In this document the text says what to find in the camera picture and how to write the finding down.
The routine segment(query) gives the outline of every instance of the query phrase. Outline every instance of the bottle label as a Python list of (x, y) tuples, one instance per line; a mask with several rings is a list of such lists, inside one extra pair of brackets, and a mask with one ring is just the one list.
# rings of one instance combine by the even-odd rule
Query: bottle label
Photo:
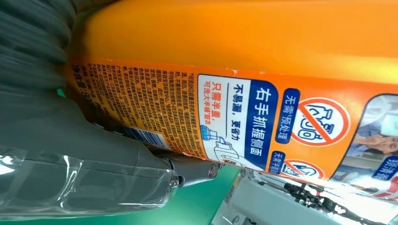
[(394, 84), (91, 58), (66, 74), (89, 120), (146, 144), (398, 199)]

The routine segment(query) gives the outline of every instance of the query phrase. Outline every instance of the photo of person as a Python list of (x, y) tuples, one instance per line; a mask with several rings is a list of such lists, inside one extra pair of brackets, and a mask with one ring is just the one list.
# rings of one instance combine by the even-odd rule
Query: photo of person
[(331, 180), (374, 194), (384, 184), (372, 177), (391, 156), (398, 156), (398, 96), (381, 95), (368, 102), (352, 143)]
[(367, 105), (357, 133), (346, 156), (361, 157), (363, 153), (398, 155), (398, 129), (382, 133), (385, 123), (398, 122), (398, 96), (383, 95), (373, 98)]

